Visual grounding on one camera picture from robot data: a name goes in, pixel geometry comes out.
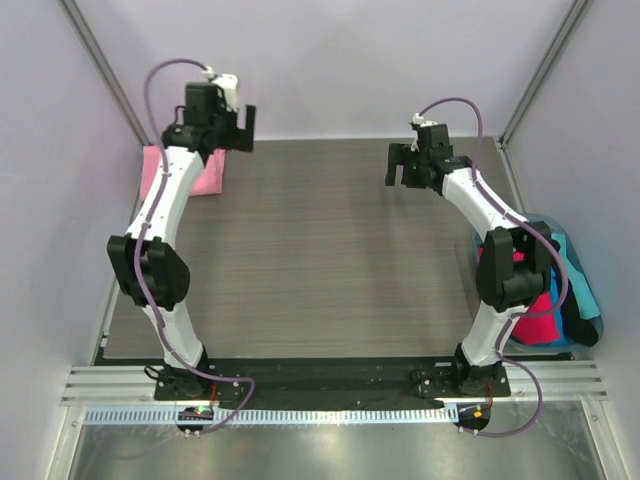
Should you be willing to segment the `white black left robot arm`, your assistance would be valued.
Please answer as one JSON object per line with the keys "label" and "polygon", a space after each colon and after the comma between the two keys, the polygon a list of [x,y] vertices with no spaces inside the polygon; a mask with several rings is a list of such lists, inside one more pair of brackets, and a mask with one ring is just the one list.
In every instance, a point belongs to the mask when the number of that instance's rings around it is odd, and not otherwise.
{"label": "white black left robot arm", "polygon": [[193,400],[205,397],[218,378],[189,316],[190,270],[175,243],[190,192],[209,158],[218,150],[254,147],[256,108],[247,106],[240,127],[238,90],[233,75],[186,85],[174,122],[159,135],[160,160],[141,209],[126,232],[107,243],[121,291],[150,319],[161,343],[160,381],[177,381]]}

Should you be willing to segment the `light pink t shirt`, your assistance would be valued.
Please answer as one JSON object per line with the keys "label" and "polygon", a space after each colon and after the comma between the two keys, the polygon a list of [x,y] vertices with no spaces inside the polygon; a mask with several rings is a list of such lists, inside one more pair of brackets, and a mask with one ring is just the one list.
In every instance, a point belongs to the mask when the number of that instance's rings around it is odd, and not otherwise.
{"label": "light pink t shirt", "polygon": [[[139,198],[144,201],[152,185],[156,171],[159,168],[161,158],[160,149],[157,146],[145,146],[143,148],[143,167],[140,181]],[[218,149],[209,156],[203,172],[194,183],[190,195],[205,196],[221,194],[223,191],[223,176],[225,169],[226,152]]]}

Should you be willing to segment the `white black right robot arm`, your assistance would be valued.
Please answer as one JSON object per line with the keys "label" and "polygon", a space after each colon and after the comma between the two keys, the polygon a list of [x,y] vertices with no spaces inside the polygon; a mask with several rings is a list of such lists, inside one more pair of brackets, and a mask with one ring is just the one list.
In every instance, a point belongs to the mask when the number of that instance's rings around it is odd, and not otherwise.
{"label": "white black right robot arm", "polygon": [[503,349],[518,317],[551,286],[551,229],[511,209],[470,158],[455,155],[446,125],[421,116],[410,125],[414,140],[389,146],[386,185],[433,190],[482,241],[475,280],[480,305],[471,330],[450,367],[420,367],[411,379],[425,399],[485,396],[505,380]]}

